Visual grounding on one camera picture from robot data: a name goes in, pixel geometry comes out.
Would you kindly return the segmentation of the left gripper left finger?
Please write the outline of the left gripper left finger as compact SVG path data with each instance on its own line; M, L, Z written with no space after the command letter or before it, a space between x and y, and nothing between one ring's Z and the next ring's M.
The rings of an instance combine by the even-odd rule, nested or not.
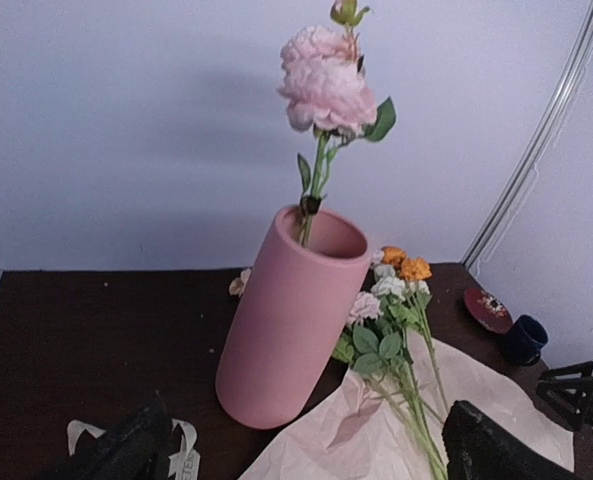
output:
M68 459L40 473L42 479L167 479L171 416L153 399Z

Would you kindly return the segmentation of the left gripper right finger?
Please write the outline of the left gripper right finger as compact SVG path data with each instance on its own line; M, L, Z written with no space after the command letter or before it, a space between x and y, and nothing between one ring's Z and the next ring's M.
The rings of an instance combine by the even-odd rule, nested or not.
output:
M442 430L453 479L564 480L577 475L536 453L468 401L455 402Z

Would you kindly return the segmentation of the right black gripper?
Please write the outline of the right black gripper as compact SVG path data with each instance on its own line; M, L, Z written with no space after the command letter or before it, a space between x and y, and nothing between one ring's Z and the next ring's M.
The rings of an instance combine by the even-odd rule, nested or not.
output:
M585 423L593 432L593 361L544 371L538 379L538 396L573 431Z

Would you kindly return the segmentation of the pink wrapping paper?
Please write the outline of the pink wrapping paper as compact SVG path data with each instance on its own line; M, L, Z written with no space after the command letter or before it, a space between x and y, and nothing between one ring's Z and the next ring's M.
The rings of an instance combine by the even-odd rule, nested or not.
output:
M438 387L422 338L410 336L414 371L436 411L440 397L467 400L536 453L573 470L571 432L539 412L513 380L440 340L433 342ZM243 473L245 479L428 479L430 465L390 405L348 372L341 385L282 430Z

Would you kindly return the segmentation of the artificial flower bouquet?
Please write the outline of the artificial flower bouquet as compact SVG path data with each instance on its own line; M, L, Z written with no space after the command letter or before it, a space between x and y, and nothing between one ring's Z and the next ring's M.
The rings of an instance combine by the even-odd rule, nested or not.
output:
M410 351L411 334L419 335L426 346L433 343L426 313L431 300L430 266L420 257L411 258L402 249L387 246L376 254L371 269L373 286L357 295L305 407L282 430L313 410L341 385L346 373L353 372L410 429L429 462L428 479L444 479L447 466L439 433L449 403L442 395L442 409L436 411L423 399ZM249 277L249 271L242 272L231 284L231 292L242 297ZM429 360L435 383L441 387L437 360Z

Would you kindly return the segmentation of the pink peony flower stem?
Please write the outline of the pink peony flower stem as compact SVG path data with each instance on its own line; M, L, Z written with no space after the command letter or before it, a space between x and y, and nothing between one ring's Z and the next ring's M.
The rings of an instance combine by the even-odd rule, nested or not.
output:
M382 141L396 122L393 100L378 103L366 81L357 27L369 11L357 1L335 1L330 19L338 30L304 27L280 51L283 81L278 94L287 101L290 127L312 133L317 143L313 162L297 155L297 241L303 247L326 198L324 189L338 152L358 140Z

